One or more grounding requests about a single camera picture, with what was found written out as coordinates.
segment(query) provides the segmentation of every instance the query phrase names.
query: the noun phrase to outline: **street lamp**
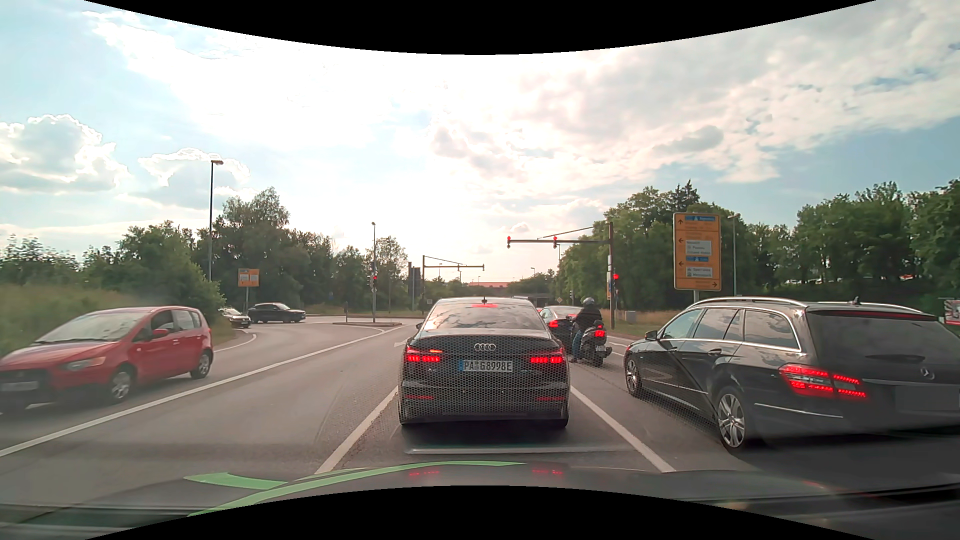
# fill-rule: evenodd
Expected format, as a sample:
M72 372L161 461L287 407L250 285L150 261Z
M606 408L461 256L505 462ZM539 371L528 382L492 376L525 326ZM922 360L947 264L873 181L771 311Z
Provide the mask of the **street lamp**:
M373 274L376 276L376 222L371 221L370 224L373 225L373 269L372 269L372 272L373 272ZM374 321L374 323L375 323L375 322L376 322L376 281L373 282L373 287L371 287L371 296L372 296L372 301L373 301L373 308L372 308L373 321Z
M736 296L736 219L738 217L740 217L739 212L727 216L727 219L733 220L733 296Z
M213 281L213 165L223 165L221 160L210 160L210 219L206 229L206 280Z

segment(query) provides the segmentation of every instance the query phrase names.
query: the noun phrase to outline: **asphalt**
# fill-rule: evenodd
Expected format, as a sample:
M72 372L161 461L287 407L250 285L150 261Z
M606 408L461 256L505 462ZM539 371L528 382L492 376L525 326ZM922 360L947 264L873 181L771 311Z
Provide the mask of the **asphalt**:
M438 457L662 473L761 470L852 488L960 473L955 439L854 438L735 457L711 425L684 409L627 394L621 354L629 340L622 338L611 339L614 354L603 366L572 365L566 430L482 423L408 433L392 396L399 347L418 321L396 319L402 324L392 328L330 324L338 319L237 331L216 351L207 379L166 380L122 405L35 405L19 416L0 415L0 504L79 503L207 473L300 478Z

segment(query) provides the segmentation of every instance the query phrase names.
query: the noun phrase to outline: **yellow direction sign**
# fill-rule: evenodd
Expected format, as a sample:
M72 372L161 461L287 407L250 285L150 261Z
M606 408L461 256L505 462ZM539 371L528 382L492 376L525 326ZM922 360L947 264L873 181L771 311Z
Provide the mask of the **yellow direction sign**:
M720 290L720 216L673 214L673 287Z
M260 270L258 268L241 268L238 272L237 286L240 286L240 287L260 286Z

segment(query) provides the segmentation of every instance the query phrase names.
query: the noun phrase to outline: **black audi sedan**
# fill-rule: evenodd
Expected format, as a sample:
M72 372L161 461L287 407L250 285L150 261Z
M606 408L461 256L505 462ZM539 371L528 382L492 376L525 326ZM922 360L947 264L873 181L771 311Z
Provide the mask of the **black audi sedan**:
M526 300L445 298L411 337L399 369L399 421L537 421L566 427L564 349Z

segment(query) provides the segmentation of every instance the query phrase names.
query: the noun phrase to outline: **roof rail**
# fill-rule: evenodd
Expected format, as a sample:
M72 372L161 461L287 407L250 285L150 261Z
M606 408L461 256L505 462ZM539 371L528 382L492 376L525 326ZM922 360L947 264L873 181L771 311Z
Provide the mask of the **roof rail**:
M845 306L849 306L850 302L838 302L836 300L830 300L830 301L818 302L817 304L842 304ZM924 315L926 315L925 311L920 311L919 309L914 309L913 307L898 306L897 304L878 304L876 302L861 302L860 305L861 306L878 306L878 307L899 307L900 309L909 309L914 313L923 313Z
M706 300L695 302L691 305L691 307L699 306L700 304L708 304L710 302L770 302L774 304L789 304L797 307L808 306L808 304L799 302L797 300L790 300L789 298L775 298L772 296L718 296L716 298L707 298Z

